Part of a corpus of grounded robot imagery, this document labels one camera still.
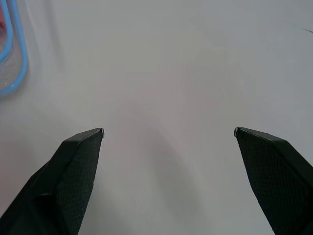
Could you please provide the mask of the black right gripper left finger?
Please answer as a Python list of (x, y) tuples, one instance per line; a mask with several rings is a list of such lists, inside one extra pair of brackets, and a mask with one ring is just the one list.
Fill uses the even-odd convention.
[(95, 128), (64, 140), (0, 217), (0, 235), (78, 235), (104, 135)]

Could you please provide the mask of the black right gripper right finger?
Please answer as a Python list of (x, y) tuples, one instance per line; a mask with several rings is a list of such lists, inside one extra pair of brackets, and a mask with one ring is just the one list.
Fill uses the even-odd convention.
[(313, 166), (286, 140), (234, 130), (248, 180), (275, 235), (313, 235)]

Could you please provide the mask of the blue-rimmed clear container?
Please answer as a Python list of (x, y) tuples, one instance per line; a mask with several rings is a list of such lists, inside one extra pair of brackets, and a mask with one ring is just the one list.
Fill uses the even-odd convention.
[(0, 0), (5, 31), (0, 35), (0, 96), (9, 95), (24, 80), (28, 53), (17, 0)]

